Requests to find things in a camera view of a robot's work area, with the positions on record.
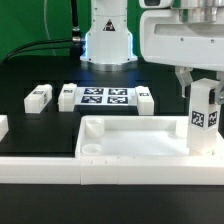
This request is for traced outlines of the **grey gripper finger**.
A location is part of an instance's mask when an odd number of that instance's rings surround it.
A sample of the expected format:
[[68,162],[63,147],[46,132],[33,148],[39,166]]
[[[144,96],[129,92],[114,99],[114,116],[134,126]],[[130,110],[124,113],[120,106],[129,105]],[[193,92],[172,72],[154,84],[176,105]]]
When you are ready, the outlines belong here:
[[215,88],[215,102],[222,105],[224,104],[224,73],[217,73],[216,79],[219,83]]

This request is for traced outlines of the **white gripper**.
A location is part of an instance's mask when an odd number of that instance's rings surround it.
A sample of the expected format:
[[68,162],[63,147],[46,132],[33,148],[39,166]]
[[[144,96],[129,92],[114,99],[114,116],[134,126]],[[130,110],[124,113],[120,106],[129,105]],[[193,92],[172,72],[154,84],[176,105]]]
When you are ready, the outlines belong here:
[[182,97],[192,68],[224,71],[224,0],[139,0],[145,61],[174,65]]

